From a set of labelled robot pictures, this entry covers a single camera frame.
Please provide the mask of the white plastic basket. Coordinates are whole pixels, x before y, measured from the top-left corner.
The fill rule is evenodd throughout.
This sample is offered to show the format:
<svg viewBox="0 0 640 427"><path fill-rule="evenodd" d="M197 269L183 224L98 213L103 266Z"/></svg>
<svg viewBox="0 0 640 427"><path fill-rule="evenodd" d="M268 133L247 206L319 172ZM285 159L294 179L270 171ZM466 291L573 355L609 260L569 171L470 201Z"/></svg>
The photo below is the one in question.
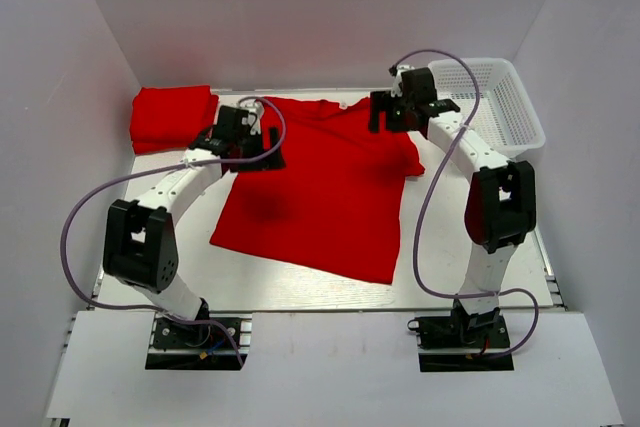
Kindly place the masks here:
<svg viewBox="0 0 640 427"><path fill-rule="evenodd" d="M428 64L438 96L452 99L467 116L480 94L471 128L498 152L515 158L544 146L546 137L514 66L501 58L467 58Z"/></svg>

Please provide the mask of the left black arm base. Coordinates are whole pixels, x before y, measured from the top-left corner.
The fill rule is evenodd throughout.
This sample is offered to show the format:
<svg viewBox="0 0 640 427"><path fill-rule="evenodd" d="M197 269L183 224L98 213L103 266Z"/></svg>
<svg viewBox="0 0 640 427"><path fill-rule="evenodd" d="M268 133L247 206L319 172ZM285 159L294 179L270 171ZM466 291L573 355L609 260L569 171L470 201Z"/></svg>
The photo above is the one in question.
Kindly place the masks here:
<svg viewBox="0 0 640 427"><path fill-rule="evenodd" d="M231 371L242 369L250 347L250 316L223 315L216 326L187 326L157 316L146 355L149 371Z"/></svg>

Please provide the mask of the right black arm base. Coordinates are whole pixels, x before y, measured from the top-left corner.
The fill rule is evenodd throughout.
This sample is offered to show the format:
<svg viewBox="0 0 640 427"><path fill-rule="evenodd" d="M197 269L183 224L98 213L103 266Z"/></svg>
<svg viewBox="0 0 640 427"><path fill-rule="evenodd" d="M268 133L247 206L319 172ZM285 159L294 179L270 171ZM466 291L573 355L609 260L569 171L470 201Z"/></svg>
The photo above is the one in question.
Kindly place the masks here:
<svg viewBox="0 0 640 427"><path fill-rule="evenodd" d="M419 316L407 322L416 336L421 373L507 372L514 370L505 319L487 326L465 329L453 314Z"/></svg>

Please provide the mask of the folded red t shirt stack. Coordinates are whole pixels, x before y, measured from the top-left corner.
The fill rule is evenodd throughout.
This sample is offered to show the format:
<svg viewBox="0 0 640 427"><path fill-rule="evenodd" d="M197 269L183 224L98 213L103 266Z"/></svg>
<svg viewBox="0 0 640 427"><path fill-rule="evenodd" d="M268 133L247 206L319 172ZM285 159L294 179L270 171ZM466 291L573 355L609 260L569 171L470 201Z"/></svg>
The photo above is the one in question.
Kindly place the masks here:
<svg viewBox="0 0 640 427"><path fill-rule="evenodd" d="M185 149L213 123L218 101L207 85L142 88L132 101L129 133L134 153Z"/></svg>

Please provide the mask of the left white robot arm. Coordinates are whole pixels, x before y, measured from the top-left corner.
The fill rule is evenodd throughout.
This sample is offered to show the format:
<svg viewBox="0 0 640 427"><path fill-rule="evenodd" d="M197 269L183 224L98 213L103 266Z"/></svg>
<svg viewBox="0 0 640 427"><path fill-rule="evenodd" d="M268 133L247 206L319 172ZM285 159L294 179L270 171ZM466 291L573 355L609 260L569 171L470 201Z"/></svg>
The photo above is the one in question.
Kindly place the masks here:
<svg viewBox="0 0 640 427"><path fill-rule="evenodd" d="M189 208L228 173L284 168L284 124L263 128L261 119L275 105L245 97L218 108L212 125L201 130L182 161L152 188L109 207L102 267L142 293L152 310L173 319L177 334L199 346L211 334L208 305L178 274L176 226Z"/></svg>

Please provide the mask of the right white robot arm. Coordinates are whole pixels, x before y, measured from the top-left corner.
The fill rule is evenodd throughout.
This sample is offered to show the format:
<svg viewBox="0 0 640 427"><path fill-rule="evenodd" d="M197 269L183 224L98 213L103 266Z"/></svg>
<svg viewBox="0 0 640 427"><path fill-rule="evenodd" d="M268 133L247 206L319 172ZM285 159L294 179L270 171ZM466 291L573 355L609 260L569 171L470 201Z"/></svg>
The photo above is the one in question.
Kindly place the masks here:
<svg viewBox="0 0 640 427"><path fill-rule="evenodd" d="M467 180L464 225L471 240L465 278L446 317L423 321L426 349L486 349L501 320L499 295L508 265L536 224L535 172L512 161L469 127L451 99L441 99L427 67L393 66L391 89L370 95L369 130L419 132Z"/></svg>

